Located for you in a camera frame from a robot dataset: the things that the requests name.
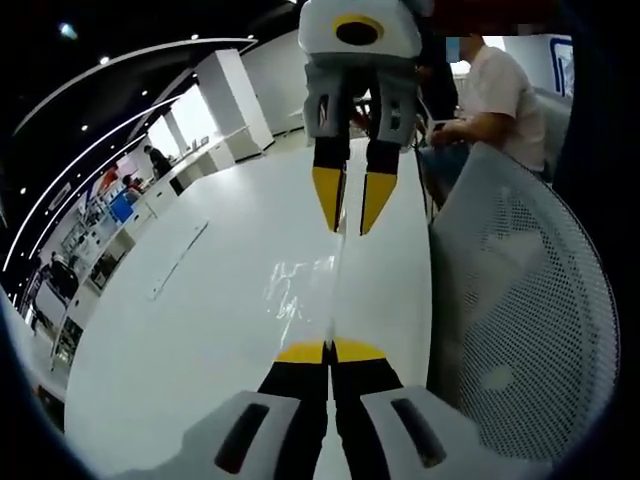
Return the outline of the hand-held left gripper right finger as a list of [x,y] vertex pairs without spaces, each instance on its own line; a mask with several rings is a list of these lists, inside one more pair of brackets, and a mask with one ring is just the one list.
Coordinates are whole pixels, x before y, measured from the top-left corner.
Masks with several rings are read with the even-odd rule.
[[336,428],[353,479],[488,479],[476,427],[423,386],[405,386],[385,354],[336,338]]

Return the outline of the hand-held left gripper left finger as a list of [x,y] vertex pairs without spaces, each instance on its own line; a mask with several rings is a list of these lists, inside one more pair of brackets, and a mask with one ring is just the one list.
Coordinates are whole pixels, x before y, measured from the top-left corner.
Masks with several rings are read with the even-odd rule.
[[189,429],[173,479],[311,479],[328,425],[325,343],[281,352],[255,391]]

